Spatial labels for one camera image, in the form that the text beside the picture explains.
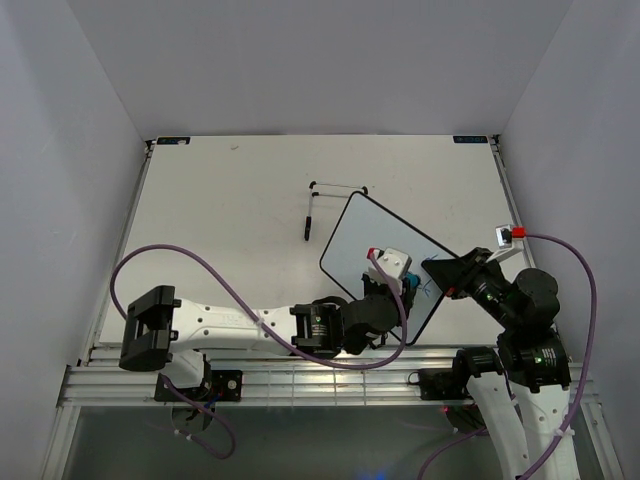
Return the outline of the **blue bone-shaped eraser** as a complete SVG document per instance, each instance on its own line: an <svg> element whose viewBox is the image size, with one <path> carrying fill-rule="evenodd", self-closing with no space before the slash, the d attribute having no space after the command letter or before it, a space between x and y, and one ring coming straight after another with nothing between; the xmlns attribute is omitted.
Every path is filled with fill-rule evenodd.
<svg viewBox="0 0 640 480"><path fill-rule="evenodd" d="M407 295L414 295L420 284L421 278L411 272L408 272L403 279L404 291Z"/></svg>

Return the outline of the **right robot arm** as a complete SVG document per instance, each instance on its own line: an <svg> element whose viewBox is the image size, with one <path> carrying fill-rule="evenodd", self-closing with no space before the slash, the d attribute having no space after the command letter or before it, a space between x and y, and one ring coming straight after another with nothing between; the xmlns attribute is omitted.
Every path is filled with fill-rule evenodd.
<svg viewBox="0 0 640 480"><path fill-rule="evenodd" d="M419 372L422 398L472 399L504 478L579 478L572 434L561 427L569 413L571 375L553 327L560 310L555 278L526 268L509 281L484 248L454 259L426 259L421 266L447 297L473 299L503 328L495 348L462 348L449 369Z"/></svg>

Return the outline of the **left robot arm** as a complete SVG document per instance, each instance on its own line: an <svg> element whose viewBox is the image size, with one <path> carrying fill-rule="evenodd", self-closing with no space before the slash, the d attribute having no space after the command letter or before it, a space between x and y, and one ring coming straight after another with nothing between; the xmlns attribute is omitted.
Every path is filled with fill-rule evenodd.
<svg viewBox="0 0 640 480"><path fill-rule="evenodd" d="M414 303L418 278L397 282L400 296L362 277L364 296L346 301L328 296L310 304L246 312L178 299L172 286L157 286L127 308L119 366L131 372L159 372L193 400L212 396L214 377L208 350L248 350L279 356L303 352L332 360L359 355L383 344Z"/></svg>

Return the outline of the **small black-framed whiteboard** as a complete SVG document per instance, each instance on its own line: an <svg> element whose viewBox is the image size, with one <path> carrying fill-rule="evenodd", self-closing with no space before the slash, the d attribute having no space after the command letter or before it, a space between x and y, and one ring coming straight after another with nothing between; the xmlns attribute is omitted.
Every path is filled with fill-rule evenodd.
<svg viewBox="0 0 640 480"><path fill-rule="evenodd" d="M372 247L391 247L411 258L408 272L419 279L407 327L407 344L414 345L444 298L421 263L454 259L456 254L384 205L355 192L320 257L320 269L349 297L360 299L364 296L362 275L372 266L367 259Z"/></svg>

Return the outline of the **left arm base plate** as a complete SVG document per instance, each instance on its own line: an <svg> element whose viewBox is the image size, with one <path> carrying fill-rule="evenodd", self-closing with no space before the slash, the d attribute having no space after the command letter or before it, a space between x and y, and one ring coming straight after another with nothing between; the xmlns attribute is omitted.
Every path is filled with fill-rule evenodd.
<svg viewBox="0 0 640 480"><path fill-rule="evenodd" d="M239 402L242 397L241 370L206 370L203 374L160 372L153 394L156 402L179 401L179 397L161 379L162 375L171 381L179 393L195 402Z"/></svg>

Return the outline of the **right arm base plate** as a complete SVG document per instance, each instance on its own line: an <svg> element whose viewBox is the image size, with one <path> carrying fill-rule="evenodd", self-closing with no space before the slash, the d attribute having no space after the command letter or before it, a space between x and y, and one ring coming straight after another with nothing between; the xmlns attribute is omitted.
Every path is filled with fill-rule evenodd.
<svg viewBox="0 0 640 480"><path fill-rule="evenodd" d="M467 377L452 369L419 369L407 377L407 384L419 389L423 401L470 400L465 381Z"/></svg>

